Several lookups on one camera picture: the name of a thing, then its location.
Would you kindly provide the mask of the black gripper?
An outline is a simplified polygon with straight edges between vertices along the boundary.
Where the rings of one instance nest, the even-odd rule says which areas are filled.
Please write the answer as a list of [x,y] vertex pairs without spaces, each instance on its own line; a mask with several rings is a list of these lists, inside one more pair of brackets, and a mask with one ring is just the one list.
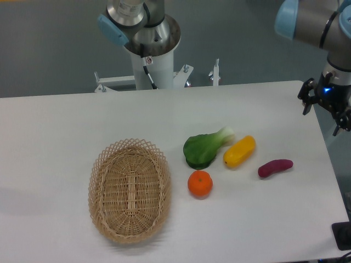
[[[333,136],[336,136],[341,129],[350,131],[350,84],[340,85],[336,82],[336,75],[333,72],[321,74],[316,87],[315,79],[310,78],[302,84],[297,95],[304,106],[303,115],[310,112],[313,104],[318,104],[329,111],[336,122]],[[309,95],[311,90],[314,90],[314,96]]]

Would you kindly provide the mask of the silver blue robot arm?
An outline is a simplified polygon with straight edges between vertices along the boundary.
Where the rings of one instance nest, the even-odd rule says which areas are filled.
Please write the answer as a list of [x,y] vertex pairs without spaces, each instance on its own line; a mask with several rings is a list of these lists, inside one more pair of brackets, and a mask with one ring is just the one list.
[[[98,16],[100,32],[130,54],[136,88],[182,88],[190,74],[173,72],[173,52],[180,42],[178,23],[165,13],[164,1],[108,1]],[[298,98],[308,113],[314,104],[329,111],[337,130],[350,131],[350,1],[336,10],[311,1],[284,1],[275,32],[328,52],[318,81],[303,83]]]

